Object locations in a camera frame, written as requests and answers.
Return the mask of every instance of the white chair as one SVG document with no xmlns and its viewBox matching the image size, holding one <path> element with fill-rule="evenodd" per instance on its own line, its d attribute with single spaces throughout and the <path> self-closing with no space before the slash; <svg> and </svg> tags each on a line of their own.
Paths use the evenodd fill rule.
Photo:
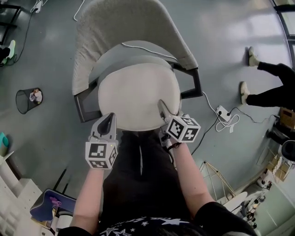
<svg viewBox="0 0 295 236">
<path fill-rule="evenodd" d="M 89 83 L 97 60 L 117 44 L 148 41 L 177 58 L 136 56 L 115 63 Z M 189 74 L 195 87 L 180 93 L 174 69 Z M 86 112 L 83 101 L 99 86 L 100 111 Z M 158 101 L 177 114 L 181 99 L 202 96 L 198 65 L 169 13 L 158 0 L 94 0 L 77 23 L 77 52 L 72 92 L 81 122 L 113 112 L 117 127 L 154 130 L 164 125 Z"/>
</svg>

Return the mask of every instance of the power adapter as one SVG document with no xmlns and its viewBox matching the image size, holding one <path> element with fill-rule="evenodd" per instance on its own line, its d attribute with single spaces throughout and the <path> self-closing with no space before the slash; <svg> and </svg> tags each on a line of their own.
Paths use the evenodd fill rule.
<svg viewBox="0 0 295 236">
<path fill-rule="evenodd" d="M 217 107 L 216 113 L 220 114 L 220 117 L 223 120 L 225 120 L 226 122 L 230 121 L 231 114 L 229 114 L 229 112 L 223 106 Z"/>
<path fill-rule="evenodd" d="M 41 11 L 41 7 L 42 7 L 42 1 L 39 1 L 35 4 L 34 10 L 36 11 L 36 13 L 39 13 Z"/>
</svg>

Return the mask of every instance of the cable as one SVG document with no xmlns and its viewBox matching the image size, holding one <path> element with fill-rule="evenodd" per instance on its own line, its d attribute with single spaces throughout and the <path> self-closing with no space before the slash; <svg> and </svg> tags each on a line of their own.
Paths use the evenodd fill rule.
<svg viewBox="0 0 295 236">
<path fill-rule="evenodd" d="M 170 151 L 172 148 L 178 148 L 180 144 L 181 144 L 181 142 L 176 142 L 176 143 L 172 144 L 170 147 L 168 147 L 167 150 Z"/>
<path fill-rule="evenodd" d="M 37 7 L 37 4 L 39 3 L 39 2 L 41 2 L 41 6 L 44 6 L 46 3 L 47 3 L 47 1 L 48 0 L 46 0 L 44 3 L 43 3 L 43 0 L 36 0 L 36 3 L 35 3 L 35 5 L 32 7 L 32 9 L 31 9 L 31 13 L 33 13 L 34 12 L 34 10 L 36 9 L 36 7 Z"/>
<path fill-rule="evenodd" d="M 30 16 L 30 18 L 29 18 L 29 23 L 28 23 L 27 31 L 26 31 L 26 34 L 25 34 L 25 37 L 24 37 L 23 49 L 22 49 L 22 51 L 20 52 L 19 57 L 17 58 L 18 55 L 17 55 L 17 54 L 14 54 L 14 56 L 9 60 L 9 61 L 12 60 L 12 64 L 4 64 L 4 65 L 0 65 L 0 67 L 3 67 L 3 66 L 11 66 L 11 65 L 16 64 L 16 63 L 19 61 L 19 59 L 20 59 L 20 57 L 22 56 L 23 51 L 24 51 L 24 46 L 25 46 L 25 44 L 26 44 L 27 36 L 28 36 L 28 31 L 29 31 L 29 28 L 30 28 L 30 22 L 31 22 L 32 16 L 33 16 L 33 14 L 34 14 L 35 11 L 36 11 L 36 9 L 31 13 L 31 16 Z"/>
<path fill-rule="evenodd" d="M 151 50 L 148 50 L 144 47 L 138 47 L 138 46 L 131 46 L 131 45 L 128 45 L 128 44 L 125 44 L 125 43 L 121 43 L 122 45 L 124 45 L 125 47 L 131 47 L 131 48 L 139 48 L 139 49 L 143 49 L 145 51 L 148 51 L 150 53 L 154 53 L 154 54 L 157 54 L 157 55 L 160 55 L 160 56 L 163 56 L 163 57 L 168 57 L 168 58 L 172 58 L 174 60 L 177 60 L 175 57 L 172 57 L 172 56 L 168 56 L 168 55 L 165 55 L 165 54 L 161 54 L 161 53 L 158 53 L 158 52 L 154 52 L 154 51 L 151 51 Z"/>
<path fill-rule="evenodd" d="M 211 127 L 210 127 L 210 128 L 204 133 L 204 134 L 203 134 L 203 137 L 202 137 L 202 139 L 201 139 L 199 145 L 196 146 L 196 148 L 193 150 L 192 155 L 193 155 L 193 154 L 195 153 L 195 151 L 199 148 L 199 146 L 201 145 L 201 143 L 202 143 L 202 141 L 203 141 L 203 139 L 204 139 L 206 133 L 208 133 L 209 130 L 215 125 L 215 123 L 216 123 L 216 121 L 218 121 L 219 117 L 220 117 L 220 115 L 218 115 L 218 117 L 217 117 L 217 119 L 215 120 L 215 122 L 213 123 L 213 125 L 212 125 L 212 126 L 211 126 Z"/>
<path fill-rule="evenodd" d="M 208 102 L 208 105 L 210 106 L 210 108 L 211 108 L 211 110 L 212 111 L 214 111 L 214 113 L 216 114 L 216 116 L 218 117 L 218 119 L 219 119 L 219 122 L 216 124 L 216 126 L 215 126 L 215 130 L 217 131 L 217 132 L 220 132 L 220 131 L 222 131 L 222 130 L 224 130 L 226 127 L 233 127 L 235 124 L 237 124 L 238 122 L 239 122 L 239 120 L 240 120 L 240 116 L 239 115 L 234 115 L 228 122 L 225 122 L 225 121 L 222 121 L 222 120 L 220 120 L 220 115 L 218 115 L 217 114 L 217 112 L 212 108 L 212 106 L 211 106 L 211 104 L 210 104 L 210 101 L 209 101 L 209 99 L 208 99 L 208 96 L 207 96 L 207 94 L 203 91 L 203 94 L 205 95 L 205 97 L 206 97 L 206 99 L 207 99 L 207 102 Z M 231 124 L 232 123 L 232 121 L 233 121 L 233 119 L 235 118 L 235 117 L 238 117 L 238 120 L 235 122 L 235 123 L 233 123 L 233 124 Z M 220 130 L 218 130 L 217 129 L 217 127 L 218 127 L 218 125 L 219 124 L 222 124 L 223 125 L 223 128 L 222 129 L 220 129 Z"/>
<path fill-rule="evenodd" d="M 85 0 L 83 0 L 83 2 L 81 3 L 81 5 L 80 5 L 78 11 L 77 11 L 76 14 L 74 15 L 74 20 L 75 20 L 75 21 L 78 21 L 78 20 L 76 19 L 76 15 L 77 15 L 78 12 L 80 11 L 80 9 L 81 9 L 82 5 L 84 4 L 84 2 L 85 2 Z"/>
<path fill-rule="evenodd" d="M 170 153 L 170 151 L 167 151 L 169 156 L 170 156 L 170 159 L 171 159 L 171 164 L 174 166 L 174 158 L 172 156 L 172 154 Z"/>
<path fill-rule="evenodd" d="M 272 117 L 272 116 L 275 117 L 275 118 L 277 118 L 277 119 L 280 119 L 280 117 L 278 117 L 278 116 L 272 114 L 272 115 L 270 115 L 270 117 L 265 118 L 263 121 L 255 121 L 255 120 L 253 120 L 253 118 L 252 118 L 251 116 L 249 116 L 249 115 L 246 114 L 245 112 L 242 112 L 238 107 L 234 107 L 234 108 L 232 108 L 232 110 L 229 112 L 229 114 L 231 114 L 231 112 L 232 112 L 234 109 L 238 109 L 238 110 L 240 111 L 240 113 L 244 114 L 245 116 L 248 116 L 248 117 L 252 120 L 253 123 L 257 123 L 257 124 L 263 123 L 265 120 L 269 119 L 269 118 Z"/>
</svg>

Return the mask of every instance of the star print shirt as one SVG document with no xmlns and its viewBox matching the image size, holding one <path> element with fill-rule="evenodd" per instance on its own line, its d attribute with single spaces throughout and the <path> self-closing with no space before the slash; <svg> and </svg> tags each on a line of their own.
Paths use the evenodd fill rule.
<svg viewBox="0 0 295 236">
<path fill-rule="evenodd" d="M 87 231 L 69 227 L 59 236 L 90 236 Z M 140 217 L 100 229 L 96 236 L 255 236 L 251 226 L 225 207 L 210 202 L 196 214 L 194 220 L 162 217 Z"/>
</svg>

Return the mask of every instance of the chair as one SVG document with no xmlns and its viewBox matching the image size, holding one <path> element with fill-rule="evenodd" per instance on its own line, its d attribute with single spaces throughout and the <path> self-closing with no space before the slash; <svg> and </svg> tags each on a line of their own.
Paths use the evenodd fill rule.
<svg viewBox="0 0 295 236">
<path fill-rule="evenodd" d="M 148 41 L 177 58 L 165 61 L 136 56 L 117 62 L 89 83 L 97 60 L 126 41 Z M 180 93 L 174 70 L 193 77 L 194 88 Z M 99 87 L 99 111 L 86 112 L 83 101 Z M 181 99 L 202 96 L 198 64 L 169 13 L 158 0 L 94 0 L 77 23 L 77 52 L 72 92 L 81 122 L 113 112 L 117 127 L 144 131 L 163 126 L 158 101 L 177 114 Z"/>
<path fill-rule="evenodd" d="M 295 141 L 288 140 L 282 145 L 282 155 L 284 158 L 295 161 Z"/>
<path fill-rule="evenodd" d="M 53 189 L 46 189 L 33 204 L 30 209 L 32 217 L 40 222 L 51 221 L 53 219 L 52 210 L 55 206 L 53 199 L 60 203 L 58 211 L 62 209 L 63 215 L 72 215 L 74 213 L 76 199 L 65 195 L 65 191 L 68 187 L 67 183 L 62 191 L 58 192 L 56 189 L 60 184 L 63 176 L 65 175 L 66 169 L 61 173 Z"/>
</svg>

